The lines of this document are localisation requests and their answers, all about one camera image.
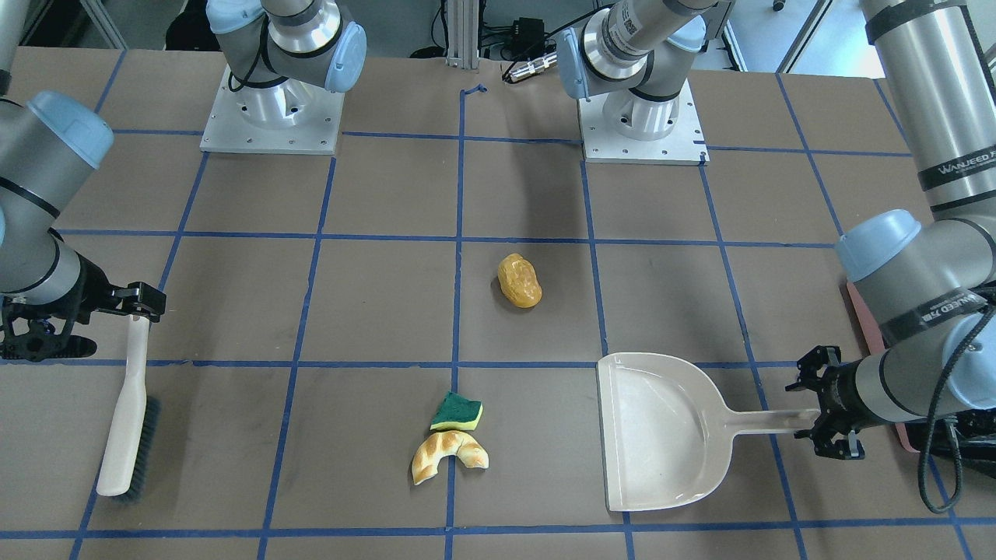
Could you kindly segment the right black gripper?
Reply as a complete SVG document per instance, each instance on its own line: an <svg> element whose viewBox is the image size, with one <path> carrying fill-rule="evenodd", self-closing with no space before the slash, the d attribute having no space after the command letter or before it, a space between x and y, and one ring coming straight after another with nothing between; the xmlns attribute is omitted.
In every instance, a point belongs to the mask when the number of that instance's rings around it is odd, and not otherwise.
<svg viewBox="0 0 996 560"><path fill-rule="evenodd" d="M124 315L159 323L167 295L144 282L125 287L110 283L106 273L86 258L67 294L46 304L22 303L2 297L2 358L40 362L95 355L97 343L73 334L75 324L88 324L95 311L117 309Z"/></svg>

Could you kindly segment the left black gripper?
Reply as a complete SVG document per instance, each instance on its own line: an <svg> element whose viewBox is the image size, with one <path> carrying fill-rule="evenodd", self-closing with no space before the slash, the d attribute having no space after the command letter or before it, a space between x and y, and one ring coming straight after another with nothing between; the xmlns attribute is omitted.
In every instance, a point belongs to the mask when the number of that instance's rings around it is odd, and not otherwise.
<svg viewBox="0 0 996 560"><path fill-rule="evenodd" d="M814 390L821 414L812 428L795 430L794 439L810 439L818 457L863 460L858 433L869 426L869 410L857 391L860 363L840 359L839 346L815 346L796 362L797 376L784 390Z"/></svg>

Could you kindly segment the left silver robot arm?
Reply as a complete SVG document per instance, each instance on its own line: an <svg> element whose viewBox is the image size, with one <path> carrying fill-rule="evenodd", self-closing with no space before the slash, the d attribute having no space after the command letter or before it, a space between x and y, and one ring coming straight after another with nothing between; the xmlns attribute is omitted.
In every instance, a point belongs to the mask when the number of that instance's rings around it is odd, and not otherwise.
<svg viewBox="0 0 996 560"><path fill-rule="evenodd" d="M875 216L836 255L886 343L840 364L837 347L798 362L792 390L814 390L821 414L796 437L833 460L864 455L872 426L994 407L994 324L981 289L994 282L994 79L964 1L864 1L928 226L906 210Z"/></svg>

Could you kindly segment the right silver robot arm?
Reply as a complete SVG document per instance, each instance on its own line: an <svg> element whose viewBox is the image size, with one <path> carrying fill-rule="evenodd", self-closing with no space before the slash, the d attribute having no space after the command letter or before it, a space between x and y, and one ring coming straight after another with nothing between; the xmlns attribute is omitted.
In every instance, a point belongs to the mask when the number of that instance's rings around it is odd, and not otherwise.
<svg viewBox="0 0 996 560"><path fill-rule="evenodd" d="M25 103L4 96L1 124L2 358L89 357L96 342L72 330L98 312L128 318L127 359L142 361L165 294L143 282L111 284L54 230L113 145L109 124L57 91Z"/></svg>

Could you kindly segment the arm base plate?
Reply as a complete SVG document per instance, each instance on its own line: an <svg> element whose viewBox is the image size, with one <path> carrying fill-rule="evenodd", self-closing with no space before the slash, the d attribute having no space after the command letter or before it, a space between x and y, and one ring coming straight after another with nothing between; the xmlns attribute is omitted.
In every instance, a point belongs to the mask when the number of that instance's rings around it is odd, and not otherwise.
<svg viewBox="0 0 996 560"><path fill-rule="evenodd" d="M592 163L705 166L710 156L693 99L684 82L665 102L630 91L577 102L584 158Z"/></svg>
<svg viewBox="0 0 996 560"><path fill-rule="evenodd" d="M345 94L288 79L267 89L231 91L226 67L209 111L203 152L232 155L315 155L337 152Z"/></svg>

